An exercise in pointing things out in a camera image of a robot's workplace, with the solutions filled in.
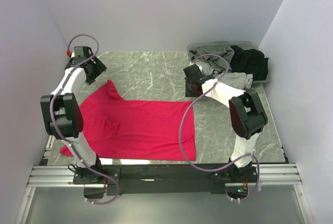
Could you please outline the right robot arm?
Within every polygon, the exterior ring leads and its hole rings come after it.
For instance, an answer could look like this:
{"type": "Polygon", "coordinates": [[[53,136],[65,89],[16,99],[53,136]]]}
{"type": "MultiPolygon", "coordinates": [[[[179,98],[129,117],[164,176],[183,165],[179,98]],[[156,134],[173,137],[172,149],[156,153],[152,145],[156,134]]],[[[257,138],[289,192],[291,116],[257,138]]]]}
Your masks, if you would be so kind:
{"type": "Polygon", "coordinates": [[[199,95],[185,111],[178,132],[180,150],[185,160],[191,167],[202,172],[217,174],[227,172],[230,180],[235,182],[240,182],[249,175],[258,177],[260,166],[254,167],[252,162],[258,160],[254,156],[254,146],[260,133],[268,123],[267,115],[258,94],[233,88],[224,84],[218,78],[204,76],[195,64],[186,67],[184,73],[190,90],[199,95]],[[236,133],[234,150],[229,162],[220,168],[208,169],[193,164],[186,156],[181,142],[182,129],[187,113],[203,97],[214,99],[229,108],[232,128],[236,133]]]}

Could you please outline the red t-shirt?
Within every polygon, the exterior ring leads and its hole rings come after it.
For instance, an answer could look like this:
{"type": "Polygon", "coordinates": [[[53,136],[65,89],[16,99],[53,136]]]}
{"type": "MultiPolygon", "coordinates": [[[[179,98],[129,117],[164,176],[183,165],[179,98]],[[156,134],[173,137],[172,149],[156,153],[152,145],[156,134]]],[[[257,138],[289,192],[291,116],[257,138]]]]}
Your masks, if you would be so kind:
{"type": "MultiPolygon", "coordinates": [[[[80,105],[83,134],[99,157],[183,161],[178,132],[190,101],[125,100],[108,81],[80,105]]],[[[196,160],[194,113],[187,113],[181,142],[196,160]]]]}

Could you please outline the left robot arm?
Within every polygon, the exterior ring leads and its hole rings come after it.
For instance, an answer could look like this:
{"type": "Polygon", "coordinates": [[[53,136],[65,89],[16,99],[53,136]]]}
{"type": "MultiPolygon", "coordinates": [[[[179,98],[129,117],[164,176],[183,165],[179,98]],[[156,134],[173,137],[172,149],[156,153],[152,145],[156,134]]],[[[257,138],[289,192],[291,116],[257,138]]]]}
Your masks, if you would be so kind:
{"type": "Polygon", "coordinates": [[[107,68],[90,47],[74,47],[67,54],[70,60],[61,82],[40,99],[44,125],[46,132],[61,140],[74,157],[76,164],[68,168],[74,172],[75,179],[99,183],[104,179],[104,170],[83,134],[84,121],[76,95],[83,83],[90,85],[107,68]]]}

